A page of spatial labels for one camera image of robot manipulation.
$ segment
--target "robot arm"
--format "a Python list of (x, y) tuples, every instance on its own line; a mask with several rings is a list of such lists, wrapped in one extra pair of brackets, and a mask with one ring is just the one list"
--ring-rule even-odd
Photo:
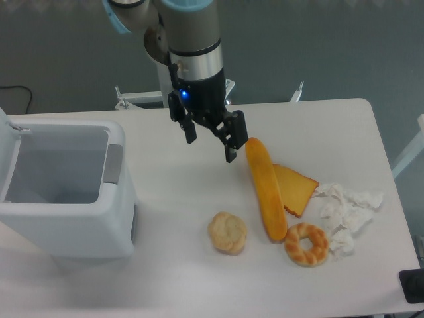
[(196, 138), (193, 122), (207, 127), (225, 147), (227, 162), (236, 157), (248, 139), (242, 111), (225, 107), (225, 77), (215, 0), (109, 0), (128, 29), (157, 23), (168, 56), (173, 91), (168, 99), (171, 120), (179, 122), (191, 144)]

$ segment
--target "white table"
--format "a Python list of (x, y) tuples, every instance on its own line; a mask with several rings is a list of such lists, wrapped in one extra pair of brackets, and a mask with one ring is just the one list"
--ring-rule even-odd
[[(250, 136), (275, 162), (355, 190), (382, 190), (382, 210), (353, 256), (295, 265), (263, 229), (244, 149), (225, 162), (222, 144), (197, 127), (187, 145), (165, 109), (39, 115), (114, 119), (141, 201), (127, 259), (51, 258), (0, 225), (0, 310), (8, 317), (341, 317), (424, 309), (405, 301), (400, 270), (418, 268), (405, 215), (371, 106), (362, 99), (236, 105)], [(215, 251), (207, 224), (218, 211), (248, 227), (237, 257)], [(302, 221), (320, 224), (311, 200)], [(289, 224), (299, 222), (289, 217)]]

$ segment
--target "crumpled tissue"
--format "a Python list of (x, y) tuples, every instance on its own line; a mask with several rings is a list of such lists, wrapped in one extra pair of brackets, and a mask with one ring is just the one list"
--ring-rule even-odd
[(372, 220), (384, 194), (355, 192), (333, 183), (320, 185), (313, 197), (335, 199), (323, 206), (319, 216), (323, 218), (323, 227), (330, 237), (330, 250), (337, 256), (347, 256), (354, 252), (352, 234)]

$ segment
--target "black cable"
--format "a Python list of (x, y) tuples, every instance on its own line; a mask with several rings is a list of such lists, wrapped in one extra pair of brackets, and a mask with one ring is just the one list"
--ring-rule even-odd
[(416, 313), (414, 313), (412, 316), (409, 316), (409, 318), (415, 318), (415, 317), (418, 317), (418, 316), (420, 316), (420, 314), (422, 314), (422, 313), (424, 313), (424, 310), (417, 311), (417, 312), (416, 312)]
[(15, 89), (15, 88), (25, 89), (27, 92), (29, 92), (29, 101), (28, 101), (28, 105), (26, 105), (26, 109), (25, 109), (25, 114), (27, 114), (28, 111), (29, 111), (29, 106), (31, 105), (31, 101), (32, 101), (32, 91), (31, 91), (31, 89), (29, 89), (27, 86), (22, 86), (22, 85), (0, 86), (0, 89)]

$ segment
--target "white trash bin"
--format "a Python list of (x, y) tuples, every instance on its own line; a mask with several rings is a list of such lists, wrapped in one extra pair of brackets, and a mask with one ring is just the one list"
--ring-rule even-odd
[(124, 257), (134, 250), (135, 204), (120, 125), (12, 122), (0, 108), (1, 222), (54, 256)]

